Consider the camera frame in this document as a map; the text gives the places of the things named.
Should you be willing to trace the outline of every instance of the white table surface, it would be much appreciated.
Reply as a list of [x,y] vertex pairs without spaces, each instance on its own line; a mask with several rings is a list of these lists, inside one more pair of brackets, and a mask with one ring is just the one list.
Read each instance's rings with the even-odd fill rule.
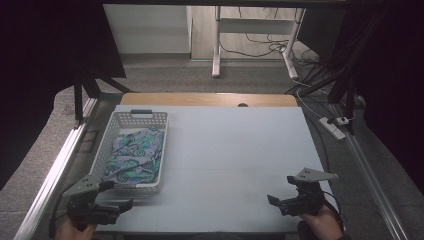
[[[296,197],[287,176],[304,167],[323,171],[301,108],[119,105],[115,111],[131,109],[168,113],[162,190],[97,231],[296,231],[300,218],[282,216],[267,194]],[[321,187],[331,193],[327,181]]]

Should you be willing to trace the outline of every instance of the patterned cloth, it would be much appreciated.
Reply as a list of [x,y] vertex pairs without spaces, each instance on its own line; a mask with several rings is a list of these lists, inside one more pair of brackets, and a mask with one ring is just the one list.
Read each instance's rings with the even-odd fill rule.
[[156,127],[118,135],[103,180],[122,184],[151,183],[159,173],[164,136]]

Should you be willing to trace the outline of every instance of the human hand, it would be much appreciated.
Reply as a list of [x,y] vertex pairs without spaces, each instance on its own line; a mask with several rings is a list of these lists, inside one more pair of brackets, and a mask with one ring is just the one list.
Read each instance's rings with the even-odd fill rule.
[[79,231],[72,220],[66,217],[56,230],[55,240],[91,240],[96,226],[88,224],[84,231]]
[[343,236],[334,213],[325,205],[316,216],[301,214],[299,217],[309,224],[315,236],[321,240],[337,240]]

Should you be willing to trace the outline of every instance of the black curtain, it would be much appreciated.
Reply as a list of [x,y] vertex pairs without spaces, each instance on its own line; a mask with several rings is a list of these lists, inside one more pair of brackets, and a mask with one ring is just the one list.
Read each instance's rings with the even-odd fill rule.
[[423,2],[393,1],[358,62],[368,127],[424,193]]
[[101,4],[0,2],[0,189],[30,150],[55,95],[76,77],[125,78]]

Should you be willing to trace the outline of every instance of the power strip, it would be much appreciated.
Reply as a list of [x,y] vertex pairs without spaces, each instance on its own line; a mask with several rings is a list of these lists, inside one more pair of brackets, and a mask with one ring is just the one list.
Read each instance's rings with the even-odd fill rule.
[[343,126],[343,125],[349,124],[349,119],[345,117],[340,117],[340,118],[336,118],[336,122],[337,124],[339,124],[339,126]]
[[346,137],[346,135],[344,135],[344,133],[342,133],[342,131],[340,131],[336,125],[334,124],[328,124],[327,123],[328,118],[323,117],[319,120],[319,122],[321,123],[321,125],[323,125],[337,140],[342,140],[343,138]]

